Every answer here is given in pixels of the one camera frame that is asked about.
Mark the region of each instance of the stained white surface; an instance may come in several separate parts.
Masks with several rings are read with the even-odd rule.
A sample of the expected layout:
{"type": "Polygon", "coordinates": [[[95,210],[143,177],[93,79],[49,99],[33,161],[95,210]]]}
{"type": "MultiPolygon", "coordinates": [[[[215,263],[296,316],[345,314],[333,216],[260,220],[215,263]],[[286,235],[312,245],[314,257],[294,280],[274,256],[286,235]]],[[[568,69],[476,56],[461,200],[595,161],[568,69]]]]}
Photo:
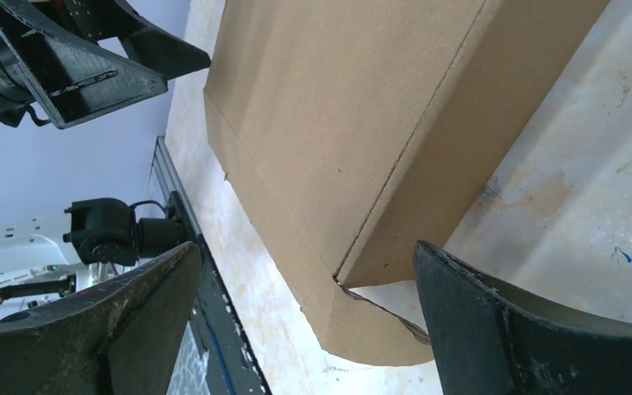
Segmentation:
{"type": "MultiPolygon", "coordinates": [[[[194,0],[188,40],[213,49],[222,8],[194,0]]],[[[273,392],[441,393],[434,362],[371,367],[320,349],[207,145],[205,80],[178,84],[166,144],[273,392]]],[[[631,1],[612,0],[446,248],[540,295],[632,321],[631,1]]],[[[411,282],[360,293],[420,319],[411,282]]]]}
{"type": "MultiPolygon", "coordinates": [[[[149,21],[183,35],[189,0],[128,1],[149,21]]],[[[29,119],[19,128],[0,124],[0,225],[87,198],[143,199],[171,99],[157,96],[66,130],[37,128],[29,119]]]]}

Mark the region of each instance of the green paint mark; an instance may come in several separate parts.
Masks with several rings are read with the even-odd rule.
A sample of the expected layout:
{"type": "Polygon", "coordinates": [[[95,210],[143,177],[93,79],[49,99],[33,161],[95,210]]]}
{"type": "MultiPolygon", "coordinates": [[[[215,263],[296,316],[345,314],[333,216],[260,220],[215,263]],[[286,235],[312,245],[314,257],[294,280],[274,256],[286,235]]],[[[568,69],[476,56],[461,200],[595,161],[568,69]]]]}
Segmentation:
{"type": "Polygon", "coordinates": [[[628,162],[623,164],[619,169],[616,169],[616,173],[619,174],[619,173],[621,173],[622,171],[628,169],[631,166],[632,166],[632,160],[629,160],[628,162]]]}

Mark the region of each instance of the white table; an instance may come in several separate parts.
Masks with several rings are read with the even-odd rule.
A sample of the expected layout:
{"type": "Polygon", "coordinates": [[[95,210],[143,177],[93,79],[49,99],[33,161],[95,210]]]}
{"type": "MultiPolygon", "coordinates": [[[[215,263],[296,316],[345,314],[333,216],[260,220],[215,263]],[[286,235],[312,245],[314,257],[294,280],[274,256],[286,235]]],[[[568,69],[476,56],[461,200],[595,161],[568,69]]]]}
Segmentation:
{"type": "MultiPolygon", "coordinates": [[[[193,0],[186,39],[211,53],[223,5],[193,0]]],[[[207,145],[206,79],[178,80],[166,145],[272,391],[441,393],[434,362],[372,367],[321,350],[207,145]]],[[[632,1],[612,0],[484,195],[450,252],[632,322],[632,1]]],[[[411,282],[360,293],[421,320],[411,282]]]]}

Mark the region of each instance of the cardboard box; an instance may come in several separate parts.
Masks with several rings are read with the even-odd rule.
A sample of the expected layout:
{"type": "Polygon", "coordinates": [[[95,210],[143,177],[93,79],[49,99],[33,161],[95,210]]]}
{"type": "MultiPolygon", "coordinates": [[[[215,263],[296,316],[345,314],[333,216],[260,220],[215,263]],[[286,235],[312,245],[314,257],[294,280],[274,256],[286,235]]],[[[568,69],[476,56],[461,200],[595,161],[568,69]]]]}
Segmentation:
{"type": "Polygon", "coordinates": [[[444,244],[607,3],[227,2],[210,143],[326,351],[432,358],[347,289],[444,244]]]}

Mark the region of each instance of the blue paint mark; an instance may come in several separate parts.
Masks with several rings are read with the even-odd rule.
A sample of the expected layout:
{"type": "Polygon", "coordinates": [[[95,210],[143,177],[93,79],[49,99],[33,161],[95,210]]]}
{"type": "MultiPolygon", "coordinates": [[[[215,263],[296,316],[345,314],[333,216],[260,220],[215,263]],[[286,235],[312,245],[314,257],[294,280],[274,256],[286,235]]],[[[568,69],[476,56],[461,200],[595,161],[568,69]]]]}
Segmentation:
{"type": "Polygon", "coordinates": [[[628,263],[632,263],[632,259],[629,256],[629,254],[625,253],[624,251],[619,250],[619,252],[621,253],[621,255],[624,255],[624,258],[626,258],[626,262],[628,263]]]}

